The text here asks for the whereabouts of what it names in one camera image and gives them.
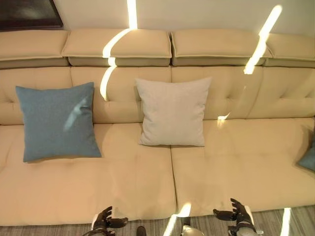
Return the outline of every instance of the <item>beige sofa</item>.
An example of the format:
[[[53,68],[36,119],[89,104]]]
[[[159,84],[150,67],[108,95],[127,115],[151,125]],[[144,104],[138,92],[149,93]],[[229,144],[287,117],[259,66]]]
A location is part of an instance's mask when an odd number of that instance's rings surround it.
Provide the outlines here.
[[[142,29],[112,47],[118,67],[97,67],[108,65],[102,50],[121,30],[92,31],[0,33],[0,225],[88,223],[111,205],[114,217],[135,220],[166,218],[185,204],[191,204],[191,216],[212,214],[214,208],[230,209],[231,197],[253,211],[315,204],[315,174],[296,165],[315,127],[315,50],[284,52],[271,41],[268,48],[275,53],[268,49],[263,66],[245,75],[244,63],[258,42],[252,33],[187,30],[172,32],[170,39],[167,32]],[[25,37],[33,40],[17,50]],[[294,45],[300,42],[288,37]],[[169,65],[170,58],[177,66]],[[68,59],[72,66],[59,64]],[[268,67],[270,59],[277,67]],[[296,66],[283,67],[288,61]],[[206,76],[212,83],[205,147],[139,145],[143,112],[135,79],[177,83]],[[15,86],[60,89],[91,81],[102,157],[23,163],[23,114]]]

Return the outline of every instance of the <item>backrest cushion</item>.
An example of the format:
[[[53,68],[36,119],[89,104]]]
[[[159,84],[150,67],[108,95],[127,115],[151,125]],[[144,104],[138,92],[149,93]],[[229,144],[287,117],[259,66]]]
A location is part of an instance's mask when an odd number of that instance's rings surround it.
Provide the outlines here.
[[[187,82],[211,77],[204,119],[246,118],[262,79],[262,68],[245,75],[243,66],[172,67],[172,82]]]
[[[63,49],[75,66],[168,66],[171,43],[168,32],[149,29],[75,29]]]
[[[265,67],[248,118],[302,118],[315,115],[315,69]]]
[[[73,85],[94,82],[94,123],[133,123],[143,121],[135,79],[171,82],[170,67],[72,67]],[[100,91],[106,91],[106,101]]]
[[[23,124],[16,86],[33,89],[72,87],[69,67],[0,70],[0,124]]]
[[[66,66],[62,50],[65,30],[0,32],[0,68]]]

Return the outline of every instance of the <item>gray carpet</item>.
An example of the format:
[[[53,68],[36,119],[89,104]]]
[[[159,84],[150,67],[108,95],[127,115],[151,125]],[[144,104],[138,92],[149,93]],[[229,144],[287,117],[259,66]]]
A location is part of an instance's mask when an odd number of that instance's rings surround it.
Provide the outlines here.
[[[284,210],[254,212],[253,218],[257,229],[264,231],[264,236],[315,236],[315,206],[292,208],[289,222],[289,234],[281,235]],[[168,219],[131,221],[124,228],[117,229],[117,236],[135,236],[138,226],[144,226],[148,236],[163,236]],[[177,218],[172,236],[180,236],[183,219]],[[213,215],[193,217],[191,225],[200,229],[205,236],[226,236],[227,225],[231,222],[217,220]],[[0,236],[80,236],[90,229],[85,225],[54,226],[18,226],[0,227]]]

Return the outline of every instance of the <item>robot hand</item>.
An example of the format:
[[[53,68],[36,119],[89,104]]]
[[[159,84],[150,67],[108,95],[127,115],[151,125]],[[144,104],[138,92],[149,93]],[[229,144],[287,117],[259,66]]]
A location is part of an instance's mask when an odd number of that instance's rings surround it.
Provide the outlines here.
[[[113,207],[110,206],[102,211],[100,214],[95,215],[91,231],[87,232],[83,236],[92,236],[92,235],[104,235],[104,236],[115,236],[115,231],[108,231],[107,228],[122,228],[128,223],[128,218],[113,219],[110,217],[112,214]]]
[[[228,226],[228,233],[231,236],[258,236],[253,225],[252,214],[248,207],[239,201],[231,198],[233,211],[214,209],[213,213],[219,220],[234,221],[236,226]]]

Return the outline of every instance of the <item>sofa cushion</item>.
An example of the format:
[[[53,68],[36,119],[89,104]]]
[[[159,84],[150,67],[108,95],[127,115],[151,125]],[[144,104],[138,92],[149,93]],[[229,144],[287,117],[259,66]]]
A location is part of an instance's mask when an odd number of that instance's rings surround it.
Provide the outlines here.
[[[118,66],[167,66],[171,58],[168,33],[149,29],[75,29],[63,56],[72,65],[108,66],[109,56]]]
[[[136,79],[144,112],[143,145],[204,146],[202,120],[211,79],[164,83]]]
[[[256,101],[247,118],[315,115],[315,69],[264,67]]]
[[[178,30],[172,32],[172,64],[246,65],[258,40],[258,34],[238,29]],[[271,57],[268,50],[263,57]]]
[[[264,66],[311,67],[315,68],[315,38],[271,33],[267,40],[272,58]]]
[[[94,82],[94,123],[132,123],[143,121],[136,78],[171,82],[170,67],[72,67],[73,85]]]
[[[0,70],[0,124],[23,124],[16,86],[35,89],[72,87],[69,67]]]
[[[305,153],[303,158],[299,160],[299,165],[315,171],[315,135],[313,136],[312,145]]]
[[[176,211],[169,147],[138,145],[140,123],[96,124],[94,131],[101,158],[26,164],[23,126],[0,125],[0,225],[90,223],[108,206],[129,220]]]
[[[191,216],[315,204],[315,174],[296,165],[313,135],[314,118],[205,120],[205,147],[172,146],[178,209]]]
[[[94,83],[38,90],[16,87],[25,123],[24,162],[61,155],[100,157],[95,142]]]
[[[1,32],[0,68],[68,65],[61,55],[67,36],[65,30]]]
[[[263,78],[262,68],[245,75],[243,66],[172,67],[172,82],[188,82],[211,77],[204,119],[246,118],[255,103]]]

